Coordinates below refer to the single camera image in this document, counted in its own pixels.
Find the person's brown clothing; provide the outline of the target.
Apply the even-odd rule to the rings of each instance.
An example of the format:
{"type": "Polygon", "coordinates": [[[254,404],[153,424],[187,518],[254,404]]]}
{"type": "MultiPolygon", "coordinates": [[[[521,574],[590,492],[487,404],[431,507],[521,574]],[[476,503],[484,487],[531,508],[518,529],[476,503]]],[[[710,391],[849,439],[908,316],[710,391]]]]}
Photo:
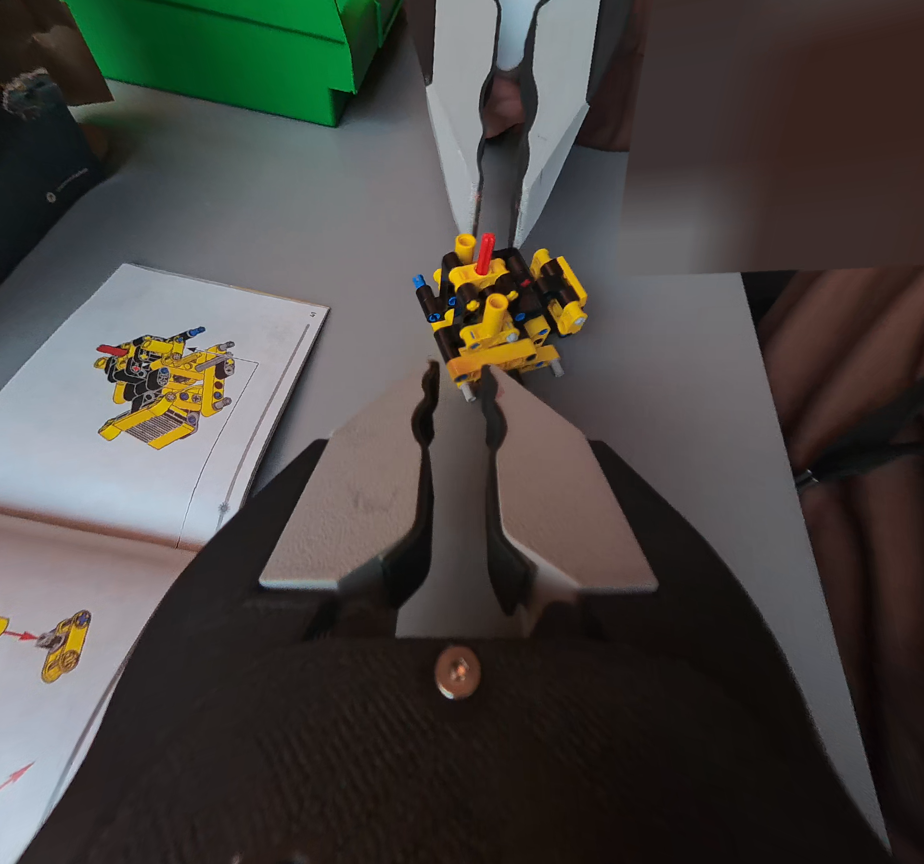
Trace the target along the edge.
{"type": "Polygon", "coordinates": [[[893,850],[922,862],[922,268],[742,279],[893,850]]]}

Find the person's right hand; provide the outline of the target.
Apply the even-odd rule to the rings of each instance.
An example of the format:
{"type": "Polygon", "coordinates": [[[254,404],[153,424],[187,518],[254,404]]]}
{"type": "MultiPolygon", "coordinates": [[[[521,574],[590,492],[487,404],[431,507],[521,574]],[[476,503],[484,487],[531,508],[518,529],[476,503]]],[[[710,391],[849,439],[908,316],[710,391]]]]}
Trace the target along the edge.
{"type": "Polygon", "coordinates": [[[498,72],[491,80],[490,92],[482,111],[484,137],[492,140],[526,121],[519,79],[498,72]]]}

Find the lego instruction booklet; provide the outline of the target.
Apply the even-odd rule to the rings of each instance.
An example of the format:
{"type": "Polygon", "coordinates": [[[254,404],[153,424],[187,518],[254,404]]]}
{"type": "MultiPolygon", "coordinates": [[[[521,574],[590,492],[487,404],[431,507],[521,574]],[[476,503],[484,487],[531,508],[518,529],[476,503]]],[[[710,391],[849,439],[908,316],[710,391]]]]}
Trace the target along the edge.
{"type": "Polygon", "coordinates": [[[1,394],[1,858],[146,623],[245,501],[328,307],[121,266],[1,394]]]}

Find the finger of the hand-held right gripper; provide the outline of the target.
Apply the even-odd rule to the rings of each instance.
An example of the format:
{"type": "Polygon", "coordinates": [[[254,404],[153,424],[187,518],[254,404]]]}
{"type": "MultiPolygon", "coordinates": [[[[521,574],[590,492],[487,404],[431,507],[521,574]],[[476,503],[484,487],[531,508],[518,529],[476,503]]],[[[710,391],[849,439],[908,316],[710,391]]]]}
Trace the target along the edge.
{"type": "Polygon", "coordinates": [[[537,105],[526,132],[516,244],[522,244],[537,223],[589,110],[587,90],[600,1],[549,0],[538,8],[531,65],[537,105]]]}
{"type": "Polygon", "coordinates": [[[478,224],[481,111],[499,20],[497,0],[435,0],[433,75],[426,97],[450,209],[464,234],[474,234],[478,224]]]}

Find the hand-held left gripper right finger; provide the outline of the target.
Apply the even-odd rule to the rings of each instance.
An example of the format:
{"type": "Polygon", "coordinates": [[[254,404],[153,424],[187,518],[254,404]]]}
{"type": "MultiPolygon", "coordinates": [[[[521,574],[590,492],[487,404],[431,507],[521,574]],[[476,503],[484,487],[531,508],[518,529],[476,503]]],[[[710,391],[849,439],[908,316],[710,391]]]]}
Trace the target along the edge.
{"type": "Polygon", "coordinates": [[[539,616],[587,595],[653,593],[658,581],[582,431],[486,366],[487,565],[504,614],[539,616]]]}

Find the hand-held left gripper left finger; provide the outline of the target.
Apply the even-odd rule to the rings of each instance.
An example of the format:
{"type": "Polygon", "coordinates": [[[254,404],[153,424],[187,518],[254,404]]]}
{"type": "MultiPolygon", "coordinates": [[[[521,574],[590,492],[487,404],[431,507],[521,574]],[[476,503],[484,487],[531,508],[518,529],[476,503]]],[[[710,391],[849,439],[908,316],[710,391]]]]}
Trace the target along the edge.
{"type": "Polygon", "coordinates": [[[327,442],[260,586],[402,606],[431,564],[440,367],[400,380],[327,442]]]}

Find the yellow black lego model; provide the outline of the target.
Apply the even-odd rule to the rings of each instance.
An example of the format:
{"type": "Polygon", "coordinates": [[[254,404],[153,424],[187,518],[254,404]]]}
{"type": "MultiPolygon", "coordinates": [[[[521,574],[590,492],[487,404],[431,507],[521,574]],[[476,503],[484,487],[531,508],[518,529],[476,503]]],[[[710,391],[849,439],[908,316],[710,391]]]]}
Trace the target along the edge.
{"type": "Polygon", "coordinates": [[[539,249],[526,262],[517,248],[497,247],[493,234],[477,240],[470,266],[458,264],[453,248],[434,285],[420,275],[413,281],[447,373],[468,401],[486,366],[562,376],[552,340],[578,334],[588,319],[587,291],[565,257],[539,249]]]}

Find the green storage box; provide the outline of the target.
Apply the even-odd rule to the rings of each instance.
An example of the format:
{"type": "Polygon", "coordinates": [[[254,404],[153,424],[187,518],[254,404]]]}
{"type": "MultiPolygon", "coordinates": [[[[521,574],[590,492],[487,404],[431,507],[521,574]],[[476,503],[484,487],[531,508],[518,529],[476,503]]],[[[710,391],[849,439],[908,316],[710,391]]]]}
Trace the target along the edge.
{"type": "Polygon", "coordinates": [[[64,0],[104,76],[336,127],[402,0],[64,0]]]}

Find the black lego set box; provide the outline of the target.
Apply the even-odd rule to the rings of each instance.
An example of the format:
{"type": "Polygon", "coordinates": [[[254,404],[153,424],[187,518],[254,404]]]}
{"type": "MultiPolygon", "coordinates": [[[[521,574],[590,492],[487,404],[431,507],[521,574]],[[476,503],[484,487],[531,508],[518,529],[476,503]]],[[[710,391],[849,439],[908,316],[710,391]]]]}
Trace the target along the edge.
{"type": "Polygon", "coordinates": [[[103,180],[72,106],[112,99],[61,0],[1,0],[1,279],[103,180]]]}

